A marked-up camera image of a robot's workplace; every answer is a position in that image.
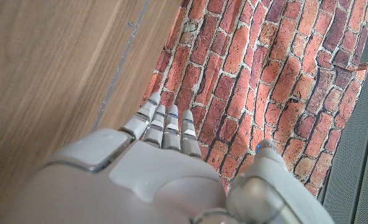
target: robotic hand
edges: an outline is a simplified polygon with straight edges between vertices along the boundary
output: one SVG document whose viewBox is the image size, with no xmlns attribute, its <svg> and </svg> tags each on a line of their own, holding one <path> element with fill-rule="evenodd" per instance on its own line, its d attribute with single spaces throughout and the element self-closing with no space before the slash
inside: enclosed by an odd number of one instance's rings
<svg viewBox="0 0 368 224">
<path fill-rule="evenodd" d="M 119 131 L 101 129 L 56 152 L 2 223 L 333 223 L 269 140 L 225 196 L 202 160 L 192 113 L 153 93 Z"/>
</svg>

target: wooden panel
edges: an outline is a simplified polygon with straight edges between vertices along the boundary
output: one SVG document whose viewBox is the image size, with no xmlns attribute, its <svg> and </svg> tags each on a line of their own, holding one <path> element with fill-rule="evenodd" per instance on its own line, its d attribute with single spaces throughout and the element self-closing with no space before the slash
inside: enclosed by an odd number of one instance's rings
<svg viewBox="0 0 368 224">
<path fill-rule="evenodd" d="M 134 113 L 179 3 L 0 1 L 0 213 L 45 157 L 93 128 L 144 12 L 99 127 Z"/>
</svg>

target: fingertip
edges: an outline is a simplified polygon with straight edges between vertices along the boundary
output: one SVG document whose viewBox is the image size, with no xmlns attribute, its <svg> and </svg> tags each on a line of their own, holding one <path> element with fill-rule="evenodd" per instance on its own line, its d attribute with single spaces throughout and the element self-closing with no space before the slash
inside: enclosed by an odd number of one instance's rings
<svg viewBox="0 0 368 224">
<path fill-rule="evenodd" d="M 158 92 L 154 92 L 151 94 L 148 100 L 152 101 L 155 105 L 158 105 L 160 103 L 160 94 Z"/>
</svg>

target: wood grain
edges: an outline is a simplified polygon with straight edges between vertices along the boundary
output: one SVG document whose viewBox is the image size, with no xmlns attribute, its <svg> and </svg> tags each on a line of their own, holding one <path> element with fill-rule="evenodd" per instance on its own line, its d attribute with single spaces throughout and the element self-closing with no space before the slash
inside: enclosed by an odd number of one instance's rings
<svg viewBox="0 0 368 224">
<path fill-rule="evenodd" d="M 146 0 L 0 1 L 0 214 L 30 173 L 90 132 Z M 99 128 L 146 91 L 180 0 L 150 0 Z"/>
</svg>

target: gray plastic cover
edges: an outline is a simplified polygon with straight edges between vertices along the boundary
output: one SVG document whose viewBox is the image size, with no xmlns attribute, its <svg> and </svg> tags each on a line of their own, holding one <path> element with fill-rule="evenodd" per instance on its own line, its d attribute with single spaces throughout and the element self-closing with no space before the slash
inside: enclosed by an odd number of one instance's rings
<svg viewBox="0 0 368 224">
<path fill-rule="evenodd" d="M 124 132 L 101 129 L 57 151 L 47 164 L 66 163 L 96 171 L 126 148 L 131 140 L 132 137 Z"/>
<path fill-rule="evenodd" d="M 109 173 L 113 183 L 131 190 L 148 203 L 152 202 L 162 186 L 183 177 L 203 177 L 220 182 L 218 173 L 204 161 L 177 151 L 158 149 L 141 141 L 133 143 Z"/>
</svg>

